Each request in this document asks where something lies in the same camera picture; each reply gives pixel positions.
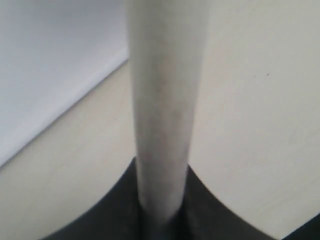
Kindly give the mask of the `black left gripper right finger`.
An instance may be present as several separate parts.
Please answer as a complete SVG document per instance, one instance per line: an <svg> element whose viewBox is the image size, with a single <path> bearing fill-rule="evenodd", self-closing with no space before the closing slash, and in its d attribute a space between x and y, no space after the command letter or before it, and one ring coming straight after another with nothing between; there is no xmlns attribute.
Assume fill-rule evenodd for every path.
<svg viewBox="0 0 320 240"><path fill-rule="evenodd" d="M222 204L188 168L176 240L269 240Z"/></svg>

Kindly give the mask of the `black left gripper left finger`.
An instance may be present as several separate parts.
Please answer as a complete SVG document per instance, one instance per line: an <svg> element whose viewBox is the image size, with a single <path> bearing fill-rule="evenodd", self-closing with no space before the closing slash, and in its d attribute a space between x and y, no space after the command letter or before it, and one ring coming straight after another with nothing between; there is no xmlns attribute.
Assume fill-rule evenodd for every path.
<svg viewBox="0 0 320 240"><path fill-rule="evenodd" d="M133 158L111 190L93 207L46 240L148 240Z"/></svg>

